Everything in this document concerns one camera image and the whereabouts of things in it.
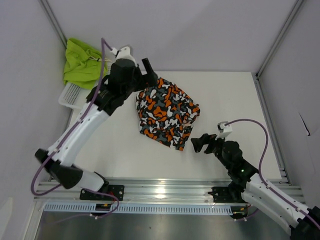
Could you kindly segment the orange camouflage shorts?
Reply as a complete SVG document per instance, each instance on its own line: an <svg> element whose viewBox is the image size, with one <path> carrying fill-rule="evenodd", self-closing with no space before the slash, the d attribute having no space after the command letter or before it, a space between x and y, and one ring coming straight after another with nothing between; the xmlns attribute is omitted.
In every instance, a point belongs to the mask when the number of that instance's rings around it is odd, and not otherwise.
<svg viewBox="0 0 320 240"><path fill-rule="evenodd" d="M136 95L139 132L160 144L183 151L201 109L176 84L162 77Z"/></svg>

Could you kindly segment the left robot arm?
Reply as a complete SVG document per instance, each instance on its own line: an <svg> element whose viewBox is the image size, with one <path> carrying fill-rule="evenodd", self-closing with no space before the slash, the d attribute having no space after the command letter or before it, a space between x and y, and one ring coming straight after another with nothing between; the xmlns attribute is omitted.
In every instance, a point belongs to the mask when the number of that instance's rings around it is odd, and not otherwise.
<svg viewBox="0 0 320 240"><path fill-rule="evenodd" d="M110 73L101 78L86 97L86 103L75 122L48 149L38 149L36 159L65 189L80 187L91 190L97 200L108 196L107 181L96 172L75 165L75 159L95 130L134 92L152 87L158 76L149 59L142 59L146 73L130 59L117 59Z"/></svg>

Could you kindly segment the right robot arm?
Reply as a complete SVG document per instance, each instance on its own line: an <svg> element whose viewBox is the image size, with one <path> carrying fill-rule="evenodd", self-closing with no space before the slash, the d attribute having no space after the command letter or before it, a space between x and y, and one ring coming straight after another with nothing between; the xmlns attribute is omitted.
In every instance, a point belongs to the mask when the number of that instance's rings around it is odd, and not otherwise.
<svg viewBox="0 0 320 240"><path fill-rule="evenodd" d="M259 170L243 158L236 141L203 134L191 139L194 151L214 156L227 169L231 179L228 196L234 202L253 205L277 223L292 240L318 240L320 238L320 209L305 204L285 194L268 180L262 180Z"/></svg>

